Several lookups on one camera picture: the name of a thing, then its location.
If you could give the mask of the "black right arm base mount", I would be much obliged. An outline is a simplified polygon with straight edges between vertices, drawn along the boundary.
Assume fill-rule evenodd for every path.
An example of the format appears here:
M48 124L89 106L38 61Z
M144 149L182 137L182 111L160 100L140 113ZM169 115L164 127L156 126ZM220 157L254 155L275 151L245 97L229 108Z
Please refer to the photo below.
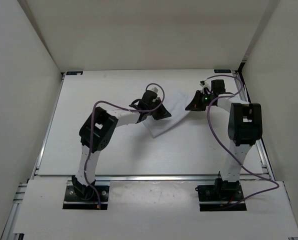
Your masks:
M212 185L198 185L199 210L201 212L243 212L247 210L239 181L228 182L220 177Z

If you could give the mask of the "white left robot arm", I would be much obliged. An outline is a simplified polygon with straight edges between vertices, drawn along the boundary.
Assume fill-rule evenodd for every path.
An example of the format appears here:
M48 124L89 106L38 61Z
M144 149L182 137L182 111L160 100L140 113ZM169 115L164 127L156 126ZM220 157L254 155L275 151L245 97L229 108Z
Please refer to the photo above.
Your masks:
M79 130L82 154L79 169L74 176L80 185L76 194L82 200L89 200L94 194L91 184L95 181L98 159L116 128L138 124L151 116L154 120L170 118L172 114L163 105L163 98L152 90L146 90L141 99L134 100L130 107L123 108L106 101L94 104L92 112Z

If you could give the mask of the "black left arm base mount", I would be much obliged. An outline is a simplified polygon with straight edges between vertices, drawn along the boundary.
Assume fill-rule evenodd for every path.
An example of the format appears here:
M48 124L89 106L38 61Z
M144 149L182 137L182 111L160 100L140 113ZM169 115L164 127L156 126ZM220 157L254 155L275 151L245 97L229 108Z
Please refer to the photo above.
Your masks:
M71 176L71 182L68 182L65 188L62 208L64 210L102 210L108 209L109 185L91 184L97 192L89 185L83 185L78 182L75 175Z

